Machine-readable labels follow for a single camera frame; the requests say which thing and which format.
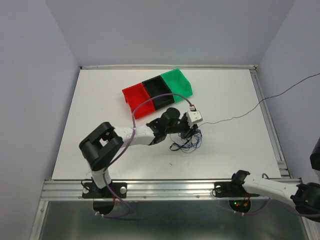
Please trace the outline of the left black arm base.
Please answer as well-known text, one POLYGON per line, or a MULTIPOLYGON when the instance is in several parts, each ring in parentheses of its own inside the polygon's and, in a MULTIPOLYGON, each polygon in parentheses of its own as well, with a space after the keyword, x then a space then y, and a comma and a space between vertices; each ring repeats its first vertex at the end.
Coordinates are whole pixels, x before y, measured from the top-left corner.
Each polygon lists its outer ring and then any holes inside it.
POLYGON ((127 207, 126 213, 120 215, 112 215, 111 212, 115 210, 116 200, 125 199, 127 197, 128 184, 126 182, 111 182, 109 187, 105 186, 100 189, 96 186, 93 180, 89 182, 80 182, 82 186, 82 198, 93 200, 92 208, 95 215, 102 218, 121 218, 126 216, 130 207, 125 202, 127 207))

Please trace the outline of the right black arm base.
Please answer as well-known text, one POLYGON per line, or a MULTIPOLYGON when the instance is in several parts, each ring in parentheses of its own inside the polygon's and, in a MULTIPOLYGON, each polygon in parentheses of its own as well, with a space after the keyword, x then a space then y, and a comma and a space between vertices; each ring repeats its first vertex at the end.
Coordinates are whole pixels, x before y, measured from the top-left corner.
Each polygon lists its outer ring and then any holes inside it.
POLYGON ((248 193, 241 185, 231 181, 215 182, 211 195, 216 198, 229 198, 229 209, 235 214, 250 215, 251 198, 259 197, 259 194, 248 193))

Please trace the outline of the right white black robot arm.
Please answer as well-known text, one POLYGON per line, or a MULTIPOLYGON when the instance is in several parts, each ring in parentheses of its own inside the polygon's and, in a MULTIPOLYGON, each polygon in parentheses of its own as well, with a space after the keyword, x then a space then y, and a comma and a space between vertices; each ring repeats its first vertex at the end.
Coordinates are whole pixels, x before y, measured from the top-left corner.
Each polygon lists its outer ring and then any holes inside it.
POLYGON ((231 192, 235 195, 257 194, 285 204, 300 217, 320 221, 320 185, 315 182, 297 185, 273 181, 256 176, 245 170, 238 170, 231 177, 231 192))

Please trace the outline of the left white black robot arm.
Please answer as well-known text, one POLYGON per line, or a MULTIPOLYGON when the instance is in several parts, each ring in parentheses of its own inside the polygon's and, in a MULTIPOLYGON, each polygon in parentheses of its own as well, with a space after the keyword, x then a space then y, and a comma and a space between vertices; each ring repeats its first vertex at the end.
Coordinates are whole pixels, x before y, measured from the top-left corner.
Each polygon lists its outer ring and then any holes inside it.
POLYGON ((120 149, 129 146, 152 146, 163 142, 167 135, 179 134, 187 139, 198 133, 198 123, 203 121, 200 111, 190 108, 180 116, 178 109, 170 107, 159 118, 140 127, 114 127, 109 122, 101 123, 79 144, 86 159, 94 183, 94 191, 100 197, 111 193, 109 166, 121 154, 120 149))

